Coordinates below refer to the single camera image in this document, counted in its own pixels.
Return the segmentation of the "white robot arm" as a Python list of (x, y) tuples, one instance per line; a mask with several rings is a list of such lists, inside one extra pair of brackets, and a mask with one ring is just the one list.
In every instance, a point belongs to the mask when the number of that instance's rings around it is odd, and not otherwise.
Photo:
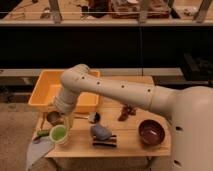
[(213, 171), (213, 88), (193, 86), (176, 90), (109, 80), (92, 76), (85, 64), (65, 70), (60, 83), (53, 104), (64, 114), (73, 112), (82, 92), (90, 92), (171, 117), (170, 170)]

